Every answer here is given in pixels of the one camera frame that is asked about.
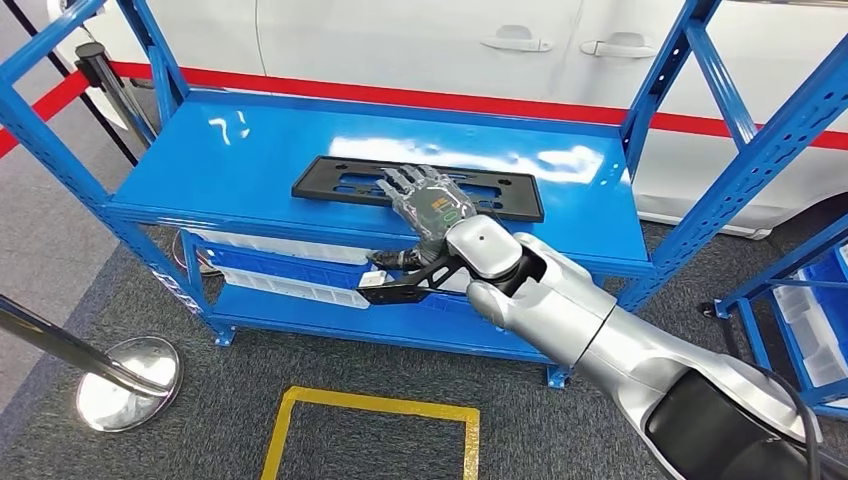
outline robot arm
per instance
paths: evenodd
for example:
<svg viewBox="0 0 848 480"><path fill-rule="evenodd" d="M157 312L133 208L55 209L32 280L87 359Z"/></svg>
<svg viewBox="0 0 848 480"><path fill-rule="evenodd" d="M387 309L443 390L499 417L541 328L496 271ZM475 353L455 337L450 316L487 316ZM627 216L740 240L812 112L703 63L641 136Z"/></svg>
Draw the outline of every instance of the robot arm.
<svg viewBox="0 0 848 480"><path fill-rule="evenodd" d="M410 173L414 183L396 180L402 192L381 187L416 231L439 232L443 244L428 237L438 256L396 281L366 274L359 291L372 304L420 302L465 267L474 308L608 395L670 478L818 478L818 462L807 461L818 457L818 423L782 380L623 310L585 269L532 235L510 235L475 215L460 190L446 188L449 178L422 172ZM848 468L824 460L826 478L848 479Z"/></svg>

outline red stripe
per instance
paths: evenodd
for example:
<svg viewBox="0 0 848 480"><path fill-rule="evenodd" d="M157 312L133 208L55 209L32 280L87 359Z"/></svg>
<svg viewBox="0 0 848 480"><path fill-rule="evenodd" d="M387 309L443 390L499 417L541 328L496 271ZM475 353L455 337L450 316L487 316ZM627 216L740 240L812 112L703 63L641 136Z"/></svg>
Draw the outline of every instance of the red stripe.
<svg viewBox="0 0 848 480"><path fill-rule="evenodd" d="M112 65L115 71L123 77L151 78L150 66L147 64L112 62ZM183 75L185 75L186 81L193 85L240 88L289 95L303 95L307 97L332 98L336 100L353 100L389 105L461 110L466 112L607 125L621 124L627 114L627 110L621 108L479 97L454 93L434 93L399 88L369 87L364 85L219 72L197 68L182 68L181 70ZM728 132L724 121L717 118L660 112L654 115L651 121L651 128L671 132L709 135L712 137L730 137L730 132ZM835 131L823 132L813 141L812 146L848 150L848 133Z"/></svg>
<svg viewBox="0 0 848 480"><path fill-rule="evenodd" d="M35 102L32 109L46 122L79 97L88 86L88 80L85 76L79 71L75 71ZM0 158L9 153L17 144L17 138L6 129L0 129Z"/></svg>

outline shelf top surface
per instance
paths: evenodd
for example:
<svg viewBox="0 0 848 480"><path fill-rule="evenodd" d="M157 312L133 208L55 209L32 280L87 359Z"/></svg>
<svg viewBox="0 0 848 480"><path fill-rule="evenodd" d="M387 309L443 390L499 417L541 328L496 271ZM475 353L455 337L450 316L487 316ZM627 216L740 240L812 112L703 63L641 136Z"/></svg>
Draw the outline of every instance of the shelf top surface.
<svg viewBox="0 0 848 480"><path fill-rule="evenodd" d="M390 208L293 198L291 186L318 155L530 173L545 221L506 222L511 231L531 232L566 254L647 262L613 133L594 125L193 91L112 202L189 216L213 229L229 218L314 230L314 241L328 228L408 241L410 228Z"/></svg>

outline transparent robotic glove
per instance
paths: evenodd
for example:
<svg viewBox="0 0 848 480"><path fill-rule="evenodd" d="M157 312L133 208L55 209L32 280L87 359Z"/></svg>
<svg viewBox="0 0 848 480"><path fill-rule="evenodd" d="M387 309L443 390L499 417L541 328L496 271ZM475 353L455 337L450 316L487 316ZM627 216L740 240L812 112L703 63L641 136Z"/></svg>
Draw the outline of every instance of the transparent robotic glove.
<svg viewBox="0 0 848 480"><path fill-rule="evenodd" d="M403 251L378 251L369 259L387 270L418 270L439 258L448 229L477 214L474 203L447 175L429 165L385 169L392 183L377 185L392 199L392 208L418 233L418 245Z"/></svg>

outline silver stanchion base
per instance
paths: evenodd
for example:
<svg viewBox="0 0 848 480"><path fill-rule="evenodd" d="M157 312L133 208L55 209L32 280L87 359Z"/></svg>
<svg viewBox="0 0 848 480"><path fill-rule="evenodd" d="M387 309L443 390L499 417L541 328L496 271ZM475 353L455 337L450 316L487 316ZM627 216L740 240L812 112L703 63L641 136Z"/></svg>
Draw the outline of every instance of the silver stanchion base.
<svg viewBox="0 0 848 480"><path fill-rule="evenodd" d="M115 345L106 354L170 392L165 397L142 397L88 373L77 389L77 411L91 428L101 432L129 430L153 418L177 396L183 364L177 350L166 340L133 338Z"/></svg>

